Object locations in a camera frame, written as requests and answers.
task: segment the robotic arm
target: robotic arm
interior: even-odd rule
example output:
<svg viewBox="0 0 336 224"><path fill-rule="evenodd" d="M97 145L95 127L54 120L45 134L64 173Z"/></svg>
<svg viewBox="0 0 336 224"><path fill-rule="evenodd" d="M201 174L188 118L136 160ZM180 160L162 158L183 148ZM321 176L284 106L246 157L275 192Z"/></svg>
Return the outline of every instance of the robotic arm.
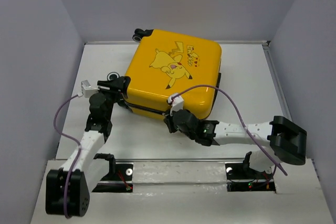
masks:
<svg viewBox="0 0 336 224"><path fill-rule="evenodd" d="M99 88L92 88L87 81L82 82L82 92L90 102L90 115L81 145L58 170L50 170L47 174L47 214L64 215L67 211L69 216L84 216L88 209L90 192L107 173L115 173L114 156L97 152L111 133L113 105L118 103L124 106L123 96L127 96L125 87L129 81L128 77L98 81ZM164 119L170 133L180 131L204 146L255 144L241 125L199 120L190 111L183 109L181 96L174 99L172 97L173 95L168 99L171 109L166 111ZM307 133L283 116L275 116L272 122L248 124L246 128L277 163L305 163ZM263 152L249 152L243 161L243 172L261 173L273 165ZM69 172L71 176L66 185Z"/></svg>

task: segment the white table surface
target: white table surface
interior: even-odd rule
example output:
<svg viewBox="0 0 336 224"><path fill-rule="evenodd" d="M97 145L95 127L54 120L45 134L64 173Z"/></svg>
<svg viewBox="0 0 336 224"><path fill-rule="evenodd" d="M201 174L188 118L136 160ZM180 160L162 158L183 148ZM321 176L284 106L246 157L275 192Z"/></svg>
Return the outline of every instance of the white table surface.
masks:
<svg viewBox="0 0 336 224"><path fill-rule="evenodd" d="M46 174L62 163L49 161ZM44 178L31 224L332 224L311 161L283 167L289 175L275 174L276 194L227 192L225 185L135 185L131 194L91 193L86 215L69 220L45 213Z"/></svg>
<svg viewBox="0 0 336 224"><path fill-rule="evenodd" d="M123 75L137 46L85 45L73 94L80 90L83 80L96 85L109 72ZM283 115L262 46L222 44L221 47L220 87L236 102L245 122L267 122L274 115ZM81 139L88 115L88 99L71 101L64 132ZM232 105L221 93L208 119L239 123ZM111 121L112 133L100 152L114 154L117 159L238 158L257 150L256 146L240 144L201 146L180 133L170 134L161 121L130 113L117 105ZM75 147L74 142L62 137L56 159L67 159Z"/></svg>

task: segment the cable connector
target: cable connector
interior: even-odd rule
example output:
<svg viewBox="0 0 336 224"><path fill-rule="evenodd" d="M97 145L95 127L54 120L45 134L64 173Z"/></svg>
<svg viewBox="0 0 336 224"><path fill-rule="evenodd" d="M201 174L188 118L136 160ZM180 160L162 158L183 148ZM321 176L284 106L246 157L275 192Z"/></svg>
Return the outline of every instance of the cable connector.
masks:
<svg viewBox="0 0 336 224"><path fill-rule="evenodd" d="M88 80L82 81L80 88L82 90L81 96L84 95L85 98L90 98L93 94L98 93L98 88L92 87Z"/></svg>
<svg viewBox="0 0 336 224"><path fill-rule="evenodd" d="M177 93L175 94L172 94L170 97L168 97L168 104L171 105L171 109L170 109L170 116L173 115L173 112L176 112L176 111L179 111L179 110L182 110L183 109L183 105L184 105L184 100L182 98L182 96L178 96L178 97L175 97L173 99L173 97L177 95Z"/></svg>

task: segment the gray wall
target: gray wall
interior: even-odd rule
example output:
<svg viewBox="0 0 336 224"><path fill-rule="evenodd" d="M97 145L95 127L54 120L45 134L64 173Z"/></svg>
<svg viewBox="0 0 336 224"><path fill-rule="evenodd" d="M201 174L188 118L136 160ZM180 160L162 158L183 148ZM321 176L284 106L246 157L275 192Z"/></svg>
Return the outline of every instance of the gray wall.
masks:
<svg viewBox="0 0 336 224"><path fill-rule="evenodd" d="M82 49L61 0L0 0L1 223L30 223Z"/></svg>
<svg viewBox="0 0 336 224"><path fill-rule="evenodd" d="M62 0L85 41L160 28L220 40L271 40L293 0Z"/></svg>
<svg viewBox="0 0 336 224"><path fill-rule="evenodd" d="M270 48L336 221L336 0L295 0Z"/></svg>

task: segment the suitcase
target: suitcase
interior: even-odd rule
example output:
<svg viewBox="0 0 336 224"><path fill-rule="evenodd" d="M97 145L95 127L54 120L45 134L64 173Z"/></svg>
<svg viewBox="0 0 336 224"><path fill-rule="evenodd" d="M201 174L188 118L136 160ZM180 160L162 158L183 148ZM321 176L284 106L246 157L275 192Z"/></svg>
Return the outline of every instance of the suitcase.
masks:
<svg viewBox="0 0 336 224"><path fill-rule="evenodd" d="M132 112L164 119L167 99L198 84L219 86L222 49L214 41L163 30L136 29L137 51L125 76L130 77L124 103ZM207 118L217 91L200 87L182 95L184 108Z"/></svg>

